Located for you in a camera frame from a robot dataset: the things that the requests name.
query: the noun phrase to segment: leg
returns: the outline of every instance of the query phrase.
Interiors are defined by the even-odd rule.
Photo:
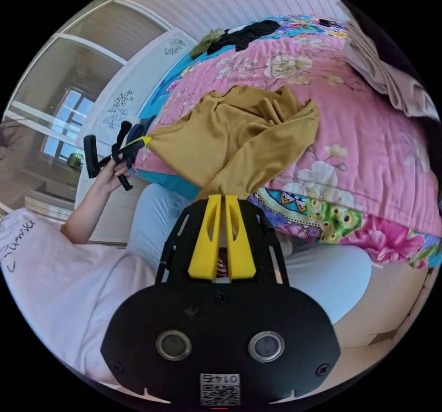
[[[191,200],[163,186],[148,185],[138,200],[127,249],[157,273],[164,243]]]
[[[361,299],[372,262],[368,254],[345,245],[296,246],[285,259],[290,286],[313,298],[335,324]]]

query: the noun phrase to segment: woman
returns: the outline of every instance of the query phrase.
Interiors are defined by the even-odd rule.
[[[130,295],[154,283],[164,242],[191,203],[148,185],[127,249],[87,244],[120,174],[127,168],[111,161],[61,227],[26,209],[0,224],[1,268],[31,328],[65,363],[115,388],[100,353],[109,321]],[[359,301],[371,274],[367,253],[354,246],[298,245],[286,266],[290,285],[315,299],[332,323]]]

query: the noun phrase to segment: finger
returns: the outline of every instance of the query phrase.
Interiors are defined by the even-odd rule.
[[[118,177],[122,174],[126,175],[126,172],[129,172],[128,167],[125,165],[123,168],[120,168],[118,171],[115,171],[115,176]]]
[[[111,171],[115,168],[115,166],[116,166],[116,163],[115,163],[114,159],[110,159],[107,162],[107,165],[103,169],[106,171]]]
[[[122,170],[122,169],[127,169],[127,166],[125,163],[119,163],[115,168],[114,168],[114,172],[117,173],[118,171]]]

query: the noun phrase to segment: hand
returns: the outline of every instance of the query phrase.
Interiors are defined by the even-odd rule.
[[[95,180],[94,186],[100,189],[100,192],[110,194],[115,191],[121,183],[118,176],[124,174],[126,177],[130,176],[130,172],[125,162],[116,164],[113,159],[102,169]]]

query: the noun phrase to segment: green object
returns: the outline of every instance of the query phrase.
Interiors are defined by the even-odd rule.
[[[204,54],[209,49],[209,46],[212,43],[217,42],[223,34],[224,34],[223,29],[211,30],[207,35],[205,35],[201,39],[201,41],[196,46],[194,46],[191,49],[189,53],[191,59],[194,60],[197,57],[199,57],[201,54]]]

